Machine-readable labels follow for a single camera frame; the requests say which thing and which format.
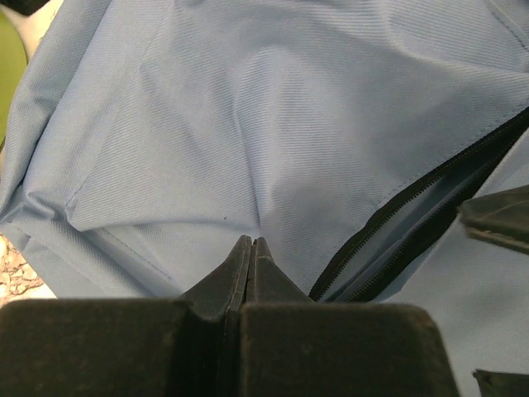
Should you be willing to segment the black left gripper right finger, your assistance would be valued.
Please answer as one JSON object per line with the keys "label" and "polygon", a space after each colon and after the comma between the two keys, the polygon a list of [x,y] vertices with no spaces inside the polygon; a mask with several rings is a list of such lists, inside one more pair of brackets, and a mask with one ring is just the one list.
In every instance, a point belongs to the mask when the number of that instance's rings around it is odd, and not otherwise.
{"label": "black left gripper right finger", "polygon": [[441,333],[406,304],[317,304],[254,241],[240,316],[242,396],[456,396]]}

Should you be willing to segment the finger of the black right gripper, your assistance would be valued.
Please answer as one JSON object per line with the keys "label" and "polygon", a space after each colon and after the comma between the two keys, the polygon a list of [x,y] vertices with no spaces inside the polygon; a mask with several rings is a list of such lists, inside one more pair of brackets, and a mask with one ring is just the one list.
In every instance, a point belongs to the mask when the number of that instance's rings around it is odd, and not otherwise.
{"label": "finger of the black right gripper", "polygon": [[460,222],[468,237],[507,249],[528,248],[528,186],[463,202]]}
{"label": "finger of the black right gripper", "polygon": [[473,373],[481,397],[528,397],[528,374],[477,369]]}

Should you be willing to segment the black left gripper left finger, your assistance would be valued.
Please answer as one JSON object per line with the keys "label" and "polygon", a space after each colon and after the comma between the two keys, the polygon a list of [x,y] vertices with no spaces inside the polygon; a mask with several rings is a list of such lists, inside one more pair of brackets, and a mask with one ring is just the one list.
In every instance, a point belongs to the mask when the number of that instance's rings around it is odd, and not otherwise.
{"label": "black left gripper left finger", "polygon": [[1,311],[4,396],[234,396],[251,239],[177,299],[28,299]]}

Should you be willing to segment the blue fabric backpack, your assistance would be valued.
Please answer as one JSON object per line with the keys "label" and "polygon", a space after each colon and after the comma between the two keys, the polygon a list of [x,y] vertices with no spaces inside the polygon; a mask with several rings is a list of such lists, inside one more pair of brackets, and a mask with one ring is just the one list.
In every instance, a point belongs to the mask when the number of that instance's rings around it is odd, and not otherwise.
{"label": "blue fabric backpack", "polygon": [[177,296],[242,235],[348,299],[469,186],[528,182],[525,1],[66,1],[1,231],[60,298]]}

